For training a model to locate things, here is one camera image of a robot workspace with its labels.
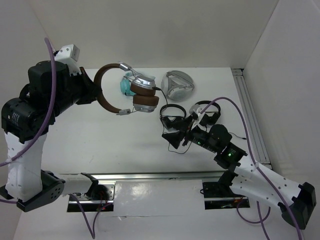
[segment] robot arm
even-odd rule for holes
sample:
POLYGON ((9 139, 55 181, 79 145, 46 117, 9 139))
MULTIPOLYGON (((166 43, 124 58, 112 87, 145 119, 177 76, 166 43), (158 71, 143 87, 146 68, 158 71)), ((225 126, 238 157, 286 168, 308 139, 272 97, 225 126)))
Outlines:
POLYGON ((178 132, 163 134, 162 137, 176 149, 184 141, 183 146, 192 142, 217 153, 214 160, 226 170, 219 179, 220 184, 234 194, 247 196, 278 209, 282 218, 293 226, 285 206, 287 203, 298 227, 305 229, 316 206, 315 188, 307 182, 301 185, 286 179, 259 162, 254 163, 244 150, 231 142, 232 135, 223 125, 215 124, 206 132, 194 125, 200 121, 198 115, 192 113, 180 123, 178 132))
MULTIPOLYGON (((103 186, 98 185, 98 181, 86 173, 58 175, 41 170, 43 146, 49 125, 55 123, 57 116, 73 104, 90 104, 97 99, 103 99, 107 106, 100 101, 99 103, 110 112, 119 115, 131 113, 130 109, 121 110, 107 102, 102 94, 101 80, 103 74, 110 69, 109 66, 137 72, 125 63, 108 64, 99 70, 93 83, 84 68, 77 65, 79 53, 80 50, 73 44, 56 52, 56 94, 49 122, 34 145, 8 164, 7 184, 0 187, 0 194, 8 200, 16 199, 17 206, 24 212, 52 203, 60 195, 86 193, 87 196, 94 197, 97 191, 101 191, 101 188, 103 190, 103 186)), ((28 70, 29 84, 22 89, 19 97, 9 100, 2 108, 1 123, 8 146, 8 162, 25 149, 44 122, 50 103, 51 69, 50 61, 42 61, 31 67, 28 70)), ((146 96, 137 94, 136 102, 133 99, 136 111, 153 112, 159 100, 154 96, 154 80, 137 75, 132 85, 136 91, 147 93, 146 96)))

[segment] headphone cord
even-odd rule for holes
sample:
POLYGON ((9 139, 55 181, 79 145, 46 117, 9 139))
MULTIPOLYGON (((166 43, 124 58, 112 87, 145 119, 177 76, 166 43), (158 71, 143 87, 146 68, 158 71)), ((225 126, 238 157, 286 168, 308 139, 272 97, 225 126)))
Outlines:
POLYGON ((163 111, 166 110, 166 109, 168 108, 168 99, 167 99, 164 91, 162 91, 162 89, 161 89, 160 87, 157 87, 157 86, 155 86, 153 89, 162 92, 162 94, 163 94, 163 96, 164 96, 164 99, 165 99, 165 102, 166 102, 166 104, 165 104, 166 107, 165 107, 165 109, 163 109, 163 111))
POLYGON ((233 132, 229 132, 229 134, 235 135, 239 139, 247 140, 245 137, 238 136, 237 134, 235 134, 233 132))

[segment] purple cable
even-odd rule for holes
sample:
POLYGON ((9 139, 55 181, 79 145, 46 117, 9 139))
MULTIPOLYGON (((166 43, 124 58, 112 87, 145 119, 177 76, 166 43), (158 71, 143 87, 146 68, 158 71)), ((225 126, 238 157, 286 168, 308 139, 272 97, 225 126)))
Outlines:
MULTIPOLYGON (((246 200, 242 200, 241 202, 239 202, 237 205, 236 205, 236 212, 238 213, 238 215, 240 216, 240 218, 242 218, 243 221, 249 223, 249 224, 260 224, 261 221, 250 221, 250 220, 247 220, 244 218, 244 216, 241 215, 240 211, 239 211, 239 207, 242 203, 244 203, 246 200)), ((267 214, 265 215, 264 219, 262 219, 262 222, 264 222, 265 220, 267 220, 267 218, 269 217, 270 215, 270 212, 271 212, 271 207, 269 207, 268 209, 268 212, 267 214)))
MULTIPOLYGON (((19 151, 14 157, 11 158, 12 161, 17 160, 20 158, 26 151, 28 151, 38 140, 38 138, 41 136, 41 134, 44 132, 45 128, 48 125, 48 122, 50 120, 52 111, 54 109, 55 105, 55 98, 56 98, 56 87, 57 87, 57 71, 56 71, 56 62, 55 62, 55 56, 54 56, 54 51, 51 47, 50 41, 47 37, 44 38, 45 44, 48 48, 49 55, 50 55, 50 61, 51 61, 51 72, 52 72, 52 85, 51 85, 51 97, 50 97, 50 104, 48 107, 48 112, 46 113, 46 116, 44 118, 44 121, 39 129, 39 131, 36 133, 34 138, 28 143, 27 146, 21 151, 19 151)), ((0 163, 0 167, 3 167, 5 165, 8 165, 10 162, 2 162, 0 163)))
POLYGON ((16 201, 9 201, 9 200, 4 200, 4 199, 0 199, 1 203, 6 203, 6 204, 16 204, 16 201))
MULTIPOLYGON (((225 97, 225 96, 217 97, 216 99, 212 100, 212 101, 201 111, 201 114, 203 114, 213 103, 215 103, 216 101, 221 100, 221 99, 227 100, 227 101, 229 101, 230 103, 232 103, 233 106, 234 106, 234 107, 236 108, 236 110, 238 111, 238 113, 239 113, 239 115, 240 115, 240 118, 241 118, 241 121, 242 121, 242 124, 243 124, 243 127, 244 127, 246 142, 247 142, 247 145, 248 145, 248 149, 249 149, 249 154, 250 154, 251 160, 252 160, 253 164, 256 164, 256 160, 255 160, 255 158, 254 158, 254 154, 253 154, 253 152, 252 152, 251 145, 250 145, 249 133, 248 133, 248 129, 247 129, 247 125, 246 125, 244 116, 242 115, 239 107, 237 106, 237 104, 236 104, 234 101, 232 101, 230 98, 225 97)), ((288 213, 289 213, 289 215, 290 215, 290 217, 291 217, 291 219, 292 219, 292 222, 293 222, 294 227, 295 227, 295 229, 296 229, 296 231, 297 231, 299 240, 303 240, 302 234, 301 234, 301 231, 300 231, 300 228, 299 228, 299 225, 298 225, 298 223, 297 223, 297 220, 296 220, 293 212, 291 211, 288 203, 286 202, 285 198, 282 196, 281 192, 277 189, 277 187, 272 183, 272 181, 267 177, 267 175, 265 175, 265 173, 264 173, 259 167, 257 167, 256 169, 261 173, 261 175, 264 177, 264 179, 271 185, 271 187, 274 189, 274 191, 278 194, 279 198, 280 198, 281 201, 283 202, 285 208, 287 209, 287 211, 288 211, 288 213)))
POLYGON ((92 230, 91 230, 91 227, 90 227, 90 224, 89 224, 89 222, 88 222, 86 213, 85 213, 84 208, 82 207, 81 203, 79 202, 79 200, 78 200, 74 195, 69 194, 69 196, 70 196, 73 200, 75 200, 76 203, 78 204, 78 206, 79 206, 79 208, 80 208, 80 210, 81 210, 81 212, 82 212, 82 215, 83 215, 83 217, 84 217, 86 226, 88 227, 89 232, 90 232, 90 234, 91 234, 91 237, 92 237, 92 239, 95 239, 95 238, 96 238, 96 232, 95 232, 96 219, 97 219, 99 213, 101 212, 101 210, 102 210, 103 208, 105 208, 106 206, 110 205, 111 203, 106 203, 105 205, 103 205, 102 207, 100 207, 100 208, 98 209, 96 215, 94 216, 93 224, 92 224, 92 230))
MULTIPOLYGON (((261 209, 260 209, 260 203, 259 203, 258 201, 256 202, 256 207, 258 208, 259 218, 262 219, 261 209)), ((263 233, 264 233, 266 239, 267 239, 267 240, 270 240, 270 237, 268 236, 267 230, 266 230, 266 228, 265 228, 264 221, 261 221, 261 227, 262 227, 262 230, 263 230, 263 233)))

